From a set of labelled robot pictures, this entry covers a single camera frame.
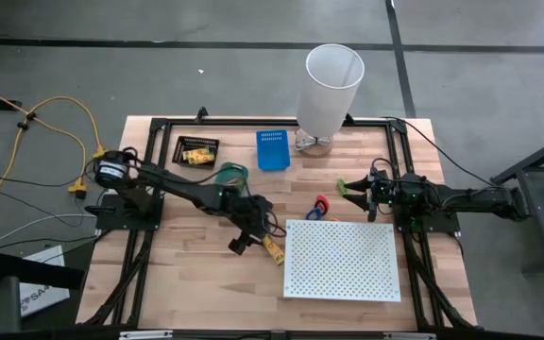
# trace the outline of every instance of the gray floor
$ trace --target gray floor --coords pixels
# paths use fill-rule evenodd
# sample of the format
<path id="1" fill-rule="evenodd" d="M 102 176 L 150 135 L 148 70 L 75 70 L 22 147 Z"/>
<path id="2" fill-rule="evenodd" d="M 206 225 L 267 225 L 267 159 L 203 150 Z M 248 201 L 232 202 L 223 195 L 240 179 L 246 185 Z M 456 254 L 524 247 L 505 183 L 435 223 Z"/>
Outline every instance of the gray floor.
<path id="1" fill-rule="evenodd" d="M 405 43 L 544 45 L 544 0 L 395 3 Z M 380 0 L 0 0 L 0 37 L 391 43 Z M 75 96 L 94 112 L 103 143 L 115 147 L 130 114 L 194 114 L 200 106 L 213 115 L 295 114 L 306 54 L 0 46 L 0 93 L 26 107 L 56 94 Z M 404 116 L 393 52 L 361 56 L 366 76 L 351 112 Z M 467 169 L 488 178 L 544 145 L 544 55 L 407 53 L 405 58 L 417 117 L 433 119 L 440 146 Z M 53 104 L 41 115 L 76 132 L 94 151 L 89 121 L 76 107 Z M 0 112 L 0 174 L 21 118 Z M 78 172 L 79 157 L 72 141 L 32 127 L 10 176 L 65 181 Z M 449 162 L 442 164 L 449 185 L 480 186 Z M 3 190 L 52 213 L 77 210 L 64 188 L 6 183 Z M 97 193 L 91 186 L 89 201 Z M 42 216 L 0 196 L 1 234 Z M 544 334 L 544 277 L 524 279 L 519 272 L 544 257 L 537 230 L 488 215 L 459 218 L 480 325 Z M 92 219 L 75 229 L 43 223 L 8 241 L 76 238 L 92 230 Z M 8 251 L 27 254 L 42 247 Z"/>

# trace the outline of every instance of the blue mesh tray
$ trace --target blue mesh tray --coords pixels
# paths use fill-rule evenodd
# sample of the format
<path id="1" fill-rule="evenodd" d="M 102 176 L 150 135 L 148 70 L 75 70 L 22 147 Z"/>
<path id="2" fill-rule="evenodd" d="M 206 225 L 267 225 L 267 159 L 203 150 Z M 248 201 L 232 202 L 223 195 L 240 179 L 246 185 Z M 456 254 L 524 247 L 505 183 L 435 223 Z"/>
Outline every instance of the blue mesh tray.
<path id="1" fill-rule="evenodd" d="M 257 131 L 257 166 L 262 171 L 280 171 L 291 166 L 286 130 Z"/>

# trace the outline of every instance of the wooden table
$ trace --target wooden table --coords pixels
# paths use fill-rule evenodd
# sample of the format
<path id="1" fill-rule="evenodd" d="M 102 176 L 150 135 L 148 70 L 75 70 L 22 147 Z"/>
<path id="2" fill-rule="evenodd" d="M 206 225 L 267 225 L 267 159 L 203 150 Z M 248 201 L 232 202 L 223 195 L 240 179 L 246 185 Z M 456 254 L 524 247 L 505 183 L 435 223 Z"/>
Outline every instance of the wooden table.
<path id="1" fill-rule="evenodd" d="M 134 146 L 143 155 L 151 118 L 129 116 L 121 148 Z M 409 122 L 434 138 L 430 120 Z M 207 177 L 211 171 L 171 163 L 173 148 L 179 135 L 219 139 L 217 166 L 224 162 L 246 166 L 251 192 L 264 195 L 274 203 L 274 212 L 282 224 L 287 218 L 302 219 L 320 193 L 329 198 L 332 216 L 342 221 L 366 221 L 366 213 L 335 191 L 335 182 L 338 178 L 361 179 L 368 173 L 374 158 L 389 158 L 383 129 L 344 127 L 335 134 L 329 155 L 310 159 L 293 148 L 292 136 L 297 128 L 289 127 L 291 167 L 277 173 L 265 173 L 257 167 L 255 131 L 258 129 L 262 128 L 174 127 L 166 167 L 187 179 Z M 442 183 L 444 178 L 434 147 L 412 129 L 408 136 L 416 172 Z M 402 160 L 400 143 L 397 148 Z M 156 152 L 153 160 L 158 158 Z M 391 217 L 378 214 L 378 222 L 391 222 Z M 401 302 L 285 299 L 282 297 L 283 268 L 276 266 L 263 248 L 249 247 L 243 256 L 228 250 L 229 241 L 238 234 L 239 230 L 226 219 L 206 215 L 192 203 L 167 195 L 161 228 L 155 233 L 150 255 L 140 327 L 316 331 L 412 331 L 417 328 L 404 247 L 398 234 Z M 126 231 L 113 231 L 96 244 L 77 322 L 90 317 L 119 280 L 127 238 Z M 430 234 L 429 239 L 439 286 L 464 318 L 475 324 L 458 245 L 447 235 Z M 130 287 L 126 315 L 132 292 Z M 432 322 L 429 296 L 422 283 L 421 295 L 426 316 Z"/>

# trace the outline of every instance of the black tray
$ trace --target black tray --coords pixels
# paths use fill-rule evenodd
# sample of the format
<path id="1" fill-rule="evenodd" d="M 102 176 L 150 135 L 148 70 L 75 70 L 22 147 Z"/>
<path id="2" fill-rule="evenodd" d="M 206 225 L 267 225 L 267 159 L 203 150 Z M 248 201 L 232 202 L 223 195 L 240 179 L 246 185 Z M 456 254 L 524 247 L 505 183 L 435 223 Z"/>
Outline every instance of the black tray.
<path id="1" fill-rule="evenodd" d="M 190 164 L 188 161 L 181 158 L 181 153 L 184 151 L 196 150 L 199 148 L 207 147 L 213 153 L 215 158 L 213 161 L 208 161 L 202 164 Z M 172 162 L 187 167 L 194 167 L 197 169 L 213 169 L 215 167 L 215 161 L 217 161 L 217 149 L 219 148 L 219 140 L 209 139 L 209 138 L 200 138 L 200 137 L 189 137 L 189 136 L 179 136 L 178 143 L 176 144 L 176 149 L 174 150 L 174 158 Z"/>

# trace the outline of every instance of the white cylindrical lampshade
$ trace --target white cylindrical lampshade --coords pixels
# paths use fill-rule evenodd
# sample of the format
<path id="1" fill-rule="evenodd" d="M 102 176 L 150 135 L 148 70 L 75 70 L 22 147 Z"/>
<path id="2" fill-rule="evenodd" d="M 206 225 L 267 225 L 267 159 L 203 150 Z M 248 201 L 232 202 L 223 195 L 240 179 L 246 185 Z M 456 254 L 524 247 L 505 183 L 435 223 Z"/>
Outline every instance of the white cylindrical lampshade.
<path id="1" fill-rule="evenodd" d="M 350 48 L 330 43 L 313 49 L 297 109 L 299 127 L 314 137 L 331 137 L 346 118 L 364 75 L 363 60 Z"/>

